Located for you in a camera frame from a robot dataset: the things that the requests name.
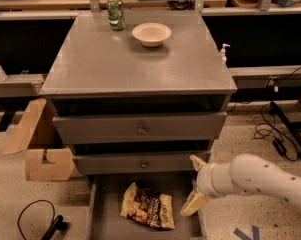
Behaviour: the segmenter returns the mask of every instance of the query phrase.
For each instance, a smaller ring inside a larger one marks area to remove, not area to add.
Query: soda can
[[[123,1],[108,0],[107,10],[111,28],[113,30],[123,30],[125,28]]]

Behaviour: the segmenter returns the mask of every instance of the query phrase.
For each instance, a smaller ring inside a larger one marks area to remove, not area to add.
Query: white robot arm
[[[183,216],[203,208],[209,199],[230,194],[272,196],[301,210],[301,177],[284,172],[272,162],[251,154],[238,155],[224,164],[206,164],[194,155],[190,159],[198,171],[197,189],[184,204]]]

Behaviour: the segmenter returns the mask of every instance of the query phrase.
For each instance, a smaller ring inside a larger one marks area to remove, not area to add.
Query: speckled floor
[[[301,161],[284,160],[272,146],[271,139],[254,139],[255,126],[263,122],[260,114],[263,104],[230,104],[222,134],[212,149],[211,162],[229,162],[238,154],[253,153],[301,176]],[[294,101],[278,104],[292,121],[301,120],[301,111],[294,106]],[[90,198],[86,181],[83,178],[72,178],[67,182],[26,181],[24,152],[1,155],[19,117],[16,116],[14,124],[6,132],[0,133],[0,240],[23,239],[17,227],[18,216],[24,207],[39,199],[52,202],[56,215],[62,214],[64,220],[70,223],[67,231],[58,231],[53,239],[85,239]],[[288,133],[279,119],[276,126]],[[295,155],[293,146],[287,141],[285,145],[288,155]],[[209,240],[301,240],[301,212],[289,203],[272,197],[227,196],[211,200],[201,212]],[[41,239],[51,216],[52,209],[48,204],[31,206],[21,221],[26,239]],[[258,231],[254,237],[252,227]],[[234,232],[245,236],[239,237]]]

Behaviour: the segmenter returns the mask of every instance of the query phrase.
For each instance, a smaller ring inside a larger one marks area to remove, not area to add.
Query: drawer knob
[[[146,134],[147,131],[148,131],[148,129],[147,129],[146,127],[144,127],[143,125],[140,125],[139,128],[138,128],[138,133],[139,133],[140,135]]]
[[[146,169],[148,167],[149,163],[147,163],[146,161],[142,161],[141,162],[141,168],[142,169]]]

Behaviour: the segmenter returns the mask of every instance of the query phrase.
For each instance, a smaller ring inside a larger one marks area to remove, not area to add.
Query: snack bag
[[[120,215],[158,229],[174,229],[170,195],[142,189],[132,183],[124,194]]]

